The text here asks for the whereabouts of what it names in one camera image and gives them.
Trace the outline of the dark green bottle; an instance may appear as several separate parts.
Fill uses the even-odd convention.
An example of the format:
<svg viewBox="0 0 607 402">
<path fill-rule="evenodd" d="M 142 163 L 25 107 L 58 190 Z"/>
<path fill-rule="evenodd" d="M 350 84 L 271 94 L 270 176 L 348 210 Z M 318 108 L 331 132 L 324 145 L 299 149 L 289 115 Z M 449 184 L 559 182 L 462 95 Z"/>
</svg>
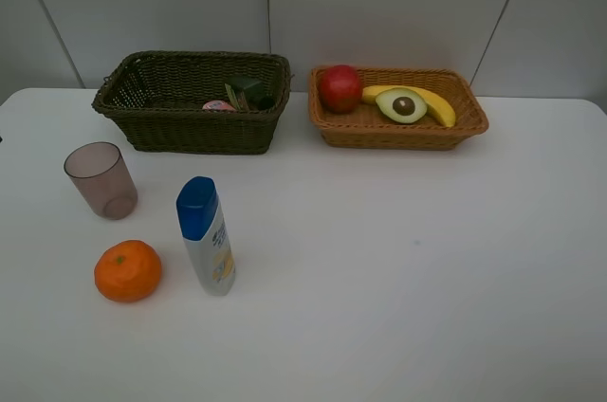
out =
<svg viewBox="0 0 607 402">
<path fill-rule="evenodd" d="M 247 76 L 231 76 L 225 81 L 231 106 L 237 111 L 266 111 L 275 100 L 266 92 L 261 80 Z"/>
</svg>

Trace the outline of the red apple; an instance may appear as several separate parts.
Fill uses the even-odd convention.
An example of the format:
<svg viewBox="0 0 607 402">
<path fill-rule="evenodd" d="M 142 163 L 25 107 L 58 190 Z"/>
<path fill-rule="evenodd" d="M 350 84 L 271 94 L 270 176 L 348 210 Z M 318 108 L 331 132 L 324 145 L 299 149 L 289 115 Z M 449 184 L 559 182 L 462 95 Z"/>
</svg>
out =
<svg viewBox="0 0 607 402">
<path fill-rule="evenodd" d="M 326 69 L 319 82 L 322 105 L 335 114 L 353 112 L 361 102 L 362 90 L 358 71 L 345 64 Z"/>
</svg>

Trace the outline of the white blue shampoo bottle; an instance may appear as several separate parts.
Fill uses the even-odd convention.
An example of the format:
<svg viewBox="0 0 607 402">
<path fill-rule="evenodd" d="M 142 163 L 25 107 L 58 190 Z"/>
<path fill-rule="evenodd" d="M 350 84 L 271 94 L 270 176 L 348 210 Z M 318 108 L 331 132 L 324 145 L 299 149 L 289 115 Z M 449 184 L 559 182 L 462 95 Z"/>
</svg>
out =
<svg viewBox="0 0 607 402">
<path fill-rule="evenodd" d="M 203 289 L 226 296 L 235 281 L 235 261 L 214 181 L 196 176 L 181 189 L 176 212 L 190 261 Z"/>
</svg>

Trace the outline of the pink soap bottle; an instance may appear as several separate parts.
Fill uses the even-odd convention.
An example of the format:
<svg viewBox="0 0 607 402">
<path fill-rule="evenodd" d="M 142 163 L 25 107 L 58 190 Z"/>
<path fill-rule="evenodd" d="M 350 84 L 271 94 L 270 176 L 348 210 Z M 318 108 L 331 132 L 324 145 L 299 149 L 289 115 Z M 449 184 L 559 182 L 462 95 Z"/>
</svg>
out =
<svg viewBox="0 0 607 402">
<path fill-rule="evenodd" d="M 204 110 L 211 111 L 236 111 L 229 102 L 224 100 L 210 100 L 203 104 L 202 108 Z"/>
</svg>

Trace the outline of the halved avocado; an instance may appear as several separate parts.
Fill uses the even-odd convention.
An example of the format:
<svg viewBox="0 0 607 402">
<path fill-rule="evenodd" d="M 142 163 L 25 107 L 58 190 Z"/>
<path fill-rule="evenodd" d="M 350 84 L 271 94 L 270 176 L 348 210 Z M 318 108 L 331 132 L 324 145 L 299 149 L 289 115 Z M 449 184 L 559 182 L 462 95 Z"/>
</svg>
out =
<svg viewBox="0 0 607 402">
<path fill-rule="evenodd" d="M 422 97 L 405 87 L 379 93 L 376 105 L 385 117 L 399 124 L 414 124 L 428 112 L 428 105 Z"/>
</svg>

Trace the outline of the yellow banana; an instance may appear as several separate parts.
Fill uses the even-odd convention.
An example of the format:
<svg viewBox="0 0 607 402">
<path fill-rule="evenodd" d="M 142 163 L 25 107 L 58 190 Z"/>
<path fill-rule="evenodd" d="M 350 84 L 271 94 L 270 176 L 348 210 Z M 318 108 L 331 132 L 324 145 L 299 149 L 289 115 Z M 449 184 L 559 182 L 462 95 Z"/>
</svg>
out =
<svg viewBox="0 0 607 402">
<path fill-rule="evenodd" d="M 431 116 L 434 120 L 445 127 L 453 127 L 456 124 L 456 114 L 451 105 L 439 95 L 419 87 L 409 85 L 375 85 L 367 86 L 362 90 L 362 101 L 367 104 L 376 105 L 376 97 L 379 93 L 392 88 L 409 88 L 418 93 L 428 105 L 426 116 Z"/>
</svg>

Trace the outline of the orange mandarin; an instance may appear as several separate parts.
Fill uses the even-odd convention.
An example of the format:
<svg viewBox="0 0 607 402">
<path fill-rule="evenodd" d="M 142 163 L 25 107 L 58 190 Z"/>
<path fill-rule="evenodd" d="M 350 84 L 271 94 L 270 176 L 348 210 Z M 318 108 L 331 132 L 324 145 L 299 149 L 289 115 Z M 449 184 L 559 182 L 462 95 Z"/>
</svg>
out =
<svg viewBox="0 0 607 402">
<path fill-rule="evenodd" d="M 94 283 L 112 302 L 138 302 L 152 295 L 162 277 L 157 252 L 140 240 L 127 240 L 108 248 L 94 268 Z"/>
</svg>

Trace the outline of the translucent pink plastic cup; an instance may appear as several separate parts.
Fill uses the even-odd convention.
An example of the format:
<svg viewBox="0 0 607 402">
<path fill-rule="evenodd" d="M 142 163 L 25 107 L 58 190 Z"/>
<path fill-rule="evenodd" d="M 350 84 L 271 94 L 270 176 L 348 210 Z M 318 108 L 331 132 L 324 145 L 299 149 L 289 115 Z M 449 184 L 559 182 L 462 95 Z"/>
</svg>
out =
<svg viewBox="0 0 607 402">
<path fill-rule="evenodd" d="M 114 143 L 97 141 L 77 148 L 65 159 L 64 172 L 101 218 L 123 219 L 138 203 L 138 191 Z"/>
</svg>

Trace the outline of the dark brown wicker basket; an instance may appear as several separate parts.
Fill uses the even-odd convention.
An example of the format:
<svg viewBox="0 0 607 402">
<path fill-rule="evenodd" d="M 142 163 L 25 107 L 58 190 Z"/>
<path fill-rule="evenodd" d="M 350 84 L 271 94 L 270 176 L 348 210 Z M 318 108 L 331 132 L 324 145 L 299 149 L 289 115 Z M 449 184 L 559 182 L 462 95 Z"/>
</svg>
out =
<svg viewBox="0 0 607 402">
<path fill-rule="evenodd" d="M 209 110 L 228 99 L 233 76 L 260 81 L 267 110 Z M 140 51 L 105 78 L 93 109 L 112 120 L 142 152 L 260 155 L 289 99 L 291 70 L 275 54 L 229 51 Z"/>
</svg>

